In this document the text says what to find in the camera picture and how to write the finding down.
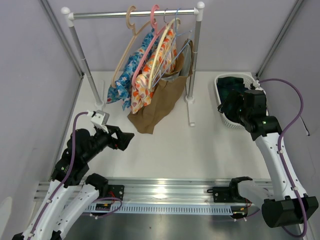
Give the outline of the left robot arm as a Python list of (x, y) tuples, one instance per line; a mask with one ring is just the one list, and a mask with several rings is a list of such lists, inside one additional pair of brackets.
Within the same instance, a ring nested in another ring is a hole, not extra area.
[(55, 165), (47, 194), (28, 228), (15, 234), (15, 240), (63, 240), (77, 219), (94, 201), (123, 201), (124, 186), (110, 185), (109, 180), (97, 173), (86, 177), (76, 197), (69, 200), (89, 171), (89, 162), (105, 148), (124, 151), (134, 133), (122, 132), (108, 125), (106, 131), (95, 128), (91, 135), (86, 129), (73, 130), (67, 148)]

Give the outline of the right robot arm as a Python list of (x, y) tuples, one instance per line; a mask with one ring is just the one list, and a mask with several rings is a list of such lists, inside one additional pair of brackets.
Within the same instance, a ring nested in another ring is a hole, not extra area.
[(257, 206), (270, 228), (307, 224), (318, 209), (316, 197), (308, 196), (289, 160), (281, 126), (275, 116), (267, 114), (267, 98), (262, 90), (244, 93), (232, 90), (218, 106), (222, 114), (231, 115), (250, 133), (259, 148), (271, 179), (270, 192), (248, 176), (230, 181), (228, 196), (234, 202), (246, 199)]

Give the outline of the dark green plaid skirt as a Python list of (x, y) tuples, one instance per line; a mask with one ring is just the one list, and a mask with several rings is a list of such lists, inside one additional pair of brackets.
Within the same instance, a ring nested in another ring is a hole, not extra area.
[(221, 103), (228, 97), (233, 90), (243, 94), (249, 88), (245, 86), (244, 79), (241, 77), (226, 76), (217, 79), (217, 90)]

